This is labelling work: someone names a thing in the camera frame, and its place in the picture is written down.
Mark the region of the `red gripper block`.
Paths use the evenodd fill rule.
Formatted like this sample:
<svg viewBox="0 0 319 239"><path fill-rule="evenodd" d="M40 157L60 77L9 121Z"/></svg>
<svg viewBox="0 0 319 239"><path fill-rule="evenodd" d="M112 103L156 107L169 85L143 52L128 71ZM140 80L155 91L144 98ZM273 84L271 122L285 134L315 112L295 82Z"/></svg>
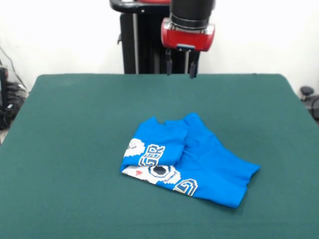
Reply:
<svg viewBox="0 0 319 239"><path fill-rule="evenodd" d="M161 25L161 41L165 51L166 74L172 74L171 48L194 50L194 58L189 68L191 79L196 78L198 68L198 52L207 52L213 42L215 35L215 25L210 24L204 31L186 31L178 28L172 28L172 24L163 23Z"/></svg>

